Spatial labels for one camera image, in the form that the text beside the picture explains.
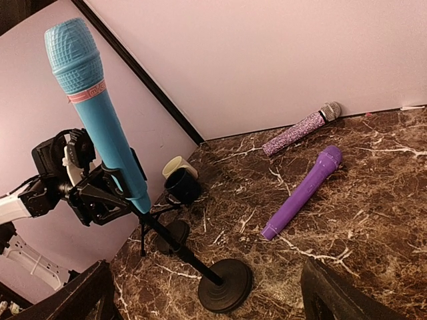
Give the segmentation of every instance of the microphone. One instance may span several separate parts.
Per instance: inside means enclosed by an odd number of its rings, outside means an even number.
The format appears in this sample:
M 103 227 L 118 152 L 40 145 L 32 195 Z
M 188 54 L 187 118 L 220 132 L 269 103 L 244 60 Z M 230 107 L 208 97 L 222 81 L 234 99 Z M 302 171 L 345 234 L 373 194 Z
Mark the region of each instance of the microphone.
M 262 149 L 268 157 L 271 157 L 284 147 L 335 120 L 340 114 L 341 108 L 337 102 L 327 102 L 319 111 L 312 113 L 285 132 L 263 144 Z
M 298 185 L 292 195 L 286 199 L 279 211 L 274 213 L 261 234 L 267 240 L 272 240 L 278 235 L 316 192 L 322 182 L 338 168 L 341 160 L 342 153 L 337 147 L 334 145 L 326 147 L 319 154 L 307 177 Z
M 123 196 L 142 213 L 150 210 L 147 183 L 109 98 L 101 58 L 81 18 L 60 23 L 45 33 L 52 72 L 72 102 Z

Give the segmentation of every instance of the pink wall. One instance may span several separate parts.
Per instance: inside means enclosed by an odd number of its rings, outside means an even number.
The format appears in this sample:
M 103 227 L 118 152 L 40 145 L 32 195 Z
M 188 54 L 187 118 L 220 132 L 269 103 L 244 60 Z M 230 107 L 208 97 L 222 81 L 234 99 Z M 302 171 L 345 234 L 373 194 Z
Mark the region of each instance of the pink wall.
M 36 174 L 34 146 L 62 129 L 82 127 L 51 74 L 43 38 L 48 28 L 78 16 L 71 2 L 60 0 L 0 37 L 0 194 Z M 189 156 L 195 145 L 103 38 L 91 31 L 101 51 L 111 99 L 155 200 L 163 189 L 163 165 L 178 154 Z M 128 215 L 103 227 L 84 227 L 65 203 L 44 217 L 15 223 L 28 244 L 77 271 L 98 259 L 112 259 L 136 225 L 136 217 Z M 31 301 L 52 293 L 4 257 L 0 270 L 0 281 Z
M 87 2 L 206 139 L 427 102 L 427 1 Z

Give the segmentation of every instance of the silver microphone grille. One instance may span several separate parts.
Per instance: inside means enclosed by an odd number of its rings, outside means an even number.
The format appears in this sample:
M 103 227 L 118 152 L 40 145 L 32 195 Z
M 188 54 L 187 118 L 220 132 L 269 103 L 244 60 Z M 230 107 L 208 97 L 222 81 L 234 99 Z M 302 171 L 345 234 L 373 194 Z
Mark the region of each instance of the silver microphone grille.
M 320 111 L 324 114 L 326 120 L 333 121 L 340 116 L 341 107 L 337 102 L 326 102 Z

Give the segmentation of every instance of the marble surface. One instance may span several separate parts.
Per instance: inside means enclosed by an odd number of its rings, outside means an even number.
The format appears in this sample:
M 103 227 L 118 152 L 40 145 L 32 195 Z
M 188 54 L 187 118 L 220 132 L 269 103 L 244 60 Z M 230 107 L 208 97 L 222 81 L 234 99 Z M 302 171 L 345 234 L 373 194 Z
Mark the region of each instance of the marble surface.
M 408 319 L 427 319 L 426 128 L 427 110 L 339 119 L 272 158 L 261 145 L 283 129 L 206 143 L 190 158 L 203 195 L 161 221 L 187 221 L 187 244 L 207 264 L 245 261 L 252 292 L 229 315 L 206 311 L 199 274 L 156 252 L 154 233 L 141 258 L 137 229 L 111 264 L 124 319 L 305 319 L 300 275 L 308 257 Z M 266 241 L 267 220 L 328 145 L 342 150 L 341 167 Z M 160 199 L 155 208 L 163 206 Z

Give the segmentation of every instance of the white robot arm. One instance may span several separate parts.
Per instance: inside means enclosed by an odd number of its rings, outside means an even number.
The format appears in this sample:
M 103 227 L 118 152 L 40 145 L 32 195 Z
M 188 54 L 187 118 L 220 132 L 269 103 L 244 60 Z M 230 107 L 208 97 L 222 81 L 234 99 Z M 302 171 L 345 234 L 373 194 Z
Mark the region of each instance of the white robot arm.
M 0 255 L 16 262 L 54 290 L 59 290 L 78 275 L 75 271 L 54 264 L 31 248 L 10 222 L 0 225 Z
M 58 165 L 52 168 L 52 145 L 64 152 L 62 168 L 58 168 Z M 84 169 L 75 165 L 75 149 L 65 145 L 65 139 L 61 136 L 40 144 L 32 154 L 40 175 L 26 180 L 10 193 L 0 195 L 0 256 L 16 262 L 54 290 L 59 290 L 78 273 L 58 266 L 31 248 L 17 234 L 12 221 L 38 217 L 52 210 L 63 195 L 58 192 L 61 182 L 71 182 L 70 187 L 75 186 L 82 180 Z M 89 170 L 93 169 L 93 163 L 89 162 Z
M 95 149 L 84 129 L 61 131 L 36 146 L 31 154 L 39 174 L 0 195 L 0 257 L 15 261 L 58 290 L 78 273 L 54 264 L 28 246 L 17 234 L 13 221 L 45 215 L 60 200 L 68 202 L 86 226 L 104 225 L 127 215 L 130 209 L 115 195 L 112 176 L 102 165 L 95 168 Z

